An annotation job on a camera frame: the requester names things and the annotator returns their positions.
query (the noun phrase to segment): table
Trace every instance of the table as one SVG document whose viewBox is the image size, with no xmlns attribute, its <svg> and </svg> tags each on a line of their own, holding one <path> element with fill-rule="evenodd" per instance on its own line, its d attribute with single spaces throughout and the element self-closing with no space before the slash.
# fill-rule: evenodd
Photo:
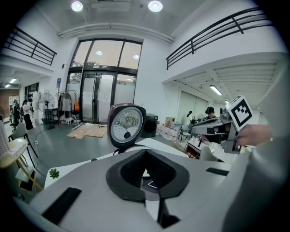
<svg viewBox="0 0 290 232">
<path fill-rule="evenodd" d="M 19 160 L 21 160 L 21 162 L 24 164 L 24 166 L 27 167 L 27 165 L 25 164 L 25 162 L 21 158 L 21 155 L 25 152 L 25 150 L 28 146 L 27 140 L 18 138 L 18 139 L 15 139 L 15 140 L 9 142 L 10 149 L 15 148 L 16 146 L 19 146 L 19 145 L 21 146 L 21 148 L 16 151 L 14 156 L 5 155 L 5 156 L 0 158 L 0 168 L 5 169 L 5 168 L 8 168 L 9 166 L 11 166 L 13 163 L 17 163 L 17 165 L 22 169 L 24 174 L 35 184 L 35 186 L 42 190 L 42 187 L 40 187 L 40 185 L 35 181 L 35 179 L 33 179 L 27 173 L 27 171 L 25 170 L 23 165 L 19 162 Z"/>
<path fill-rule="evenodd" d="M 193 148 L 197 153 L 201 152 L 201 148 L 203 146 L 208 146 L 204 143 L 200 144 L 200 147 L 198 147 L 199 141 L 197 139 L 192 139 L 188 142 L 188 145 Z M 237 158 L 238 154 L 232 154 L 232 153 L 225 153 L 222 146 L 217 143 L 211 143 L 211 146 L 208 146 L 212 152 L 212 154 L 217 157 L 219 160 L 232 164 L 234 163 L 235 159 Z"/>
<path fill-rule="evenodd" d="M 179 155 L 179 156 L 183 156 L 183 157 L 186 157 L 188 158 L 188 156 L 179 151 L 179 150 L 176 150 L 175 148 L 173 147 L 170 147 L 164 143 L 161 143 L 161 142 L 158 142 L 154 139 L 150 139 L 150 138 L 147 138 L 147 139 L 144 139 L 138 143 L 136 143 L 137 145 L 143 145 L 143 146 L 146 146 L 146 149 L 147 148 L 152 148 L 152 149 L 157 149 L 157 150 L 161 150 L 161 151 L 164 151 L 164 152 L 168 152 L 168 153 L 172 153 L 172 154 L 175 154 L 175 155 Z M 98 157 L 97 159 L 98 160 L 101 160 L 101 159 L 105 159 L 105 158 L 108 158 L 108 157 L 111 157 L 113 156 L 113 153 L 109 153 L 107 155 L 104 155 L 104 156 L 101 156 L 101 157 Z M 68 174 L 69 172 L 71 172 L 72 170 L 76 169 L 77 167 L 83 165 L 83 164 L 86 164 L 86 163 L 89 163 L 91 161 L 90 160 L 87 160 L 87 161 L 84 161 L 84 162 L 81 162 L 81 163 L 76 163 L 76 164 L 71 164 L 71 165 L 66 165 L 66 166 L 61 166 L 61 167 L 55 167 L 57 169 L 57 171 L 59 171 L 59 177 L 58 178 L 55 178 L 55 179 L 52 179 L 49 175 L 49 171 L 46 175 L 46 179 L 45 179 L 45 184 L 44 184 L 44 188 L 46 189 L 48 186 L 52 185 L 54 182 L 56 182 L 57 180 L 59 180 L 60 178 L 62 178 L 63 176 L 65 176 L 66 174 Z"/>
</svg>

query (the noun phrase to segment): black speaker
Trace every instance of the black speaker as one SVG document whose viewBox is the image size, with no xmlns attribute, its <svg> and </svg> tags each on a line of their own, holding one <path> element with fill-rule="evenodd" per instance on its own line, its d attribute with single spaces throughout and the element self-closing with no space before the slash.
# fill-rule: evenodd
<svg viewBox="0 0 290 232">
<path fill-rule="evenodd" d="M 141 133 L 141 138 L 155 137 L 157 129 L 158 116 L 154 114 L 146 114 L 145 124 Z"/>
</svg>

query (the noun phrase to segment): small plant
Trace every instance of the small plant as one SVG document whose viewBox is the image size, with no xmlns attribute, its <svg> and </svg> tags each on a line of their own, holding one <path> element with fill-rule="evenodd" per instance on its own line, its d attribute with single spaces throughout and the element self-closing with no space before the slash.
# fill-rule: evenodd
<svg viewBox="0 0 290 232">
<path fill-rule="evenodd" d="M 59 171 L 57 171 L 56 169 L 51 169 L 49 171 L 49 175 L 52 179 L 55 179 L 55 178 L 59 177 Z"/>
</svg>

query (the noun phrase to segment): glass door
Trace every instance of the glass door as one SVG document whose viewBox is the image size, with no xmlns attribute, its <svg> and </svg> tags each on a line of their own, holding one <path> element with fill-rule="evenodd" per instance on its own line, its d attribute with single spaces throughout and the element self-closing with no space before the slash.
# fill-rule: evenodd
<svg viewBox="0 0 290 232">
<path fill-rule="evenodd" d="M 111 107 L 114 72 L 86 71 L 82 91 L 82 119 L 106 124 Z"/>
</svg>

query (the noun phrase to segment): ceiling light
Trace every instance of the ceiling light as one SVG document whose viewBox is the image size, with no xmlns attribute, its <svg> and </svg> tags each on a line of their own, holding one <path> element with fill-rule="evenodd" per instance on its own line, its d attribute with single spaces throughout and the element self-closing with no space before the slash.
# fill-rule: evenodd
<svg viewBox="0 0 290 232">
<path fill-rule="evenodd" d="M 211 85 L 210 88 L 214 90 L 218 95 L 222 95 L 221 92 L 214 85 Z"/>
<path fill-rule="evenodd" d="M 83 7 L 83 5 L 79 1 L 75 1 L 75 2 L 72 3 L 72 10 L 73 11 L 81 11 L 82 7 Z"/>
<path fill-rule="evenodd" d="M 148 8 L 149 10 L 153 11 L 153 12 L 159 12 L 162 10 L 163 8 L 163 5 L 161 2 L 159 1 L 151 1 L 149 4 L 148 4 Z"/>
<path fill-rule="evenodd" d="M 14 83 L 17 79 L 16 78 L 13 78 L 9 83 Z"/>
</svg>

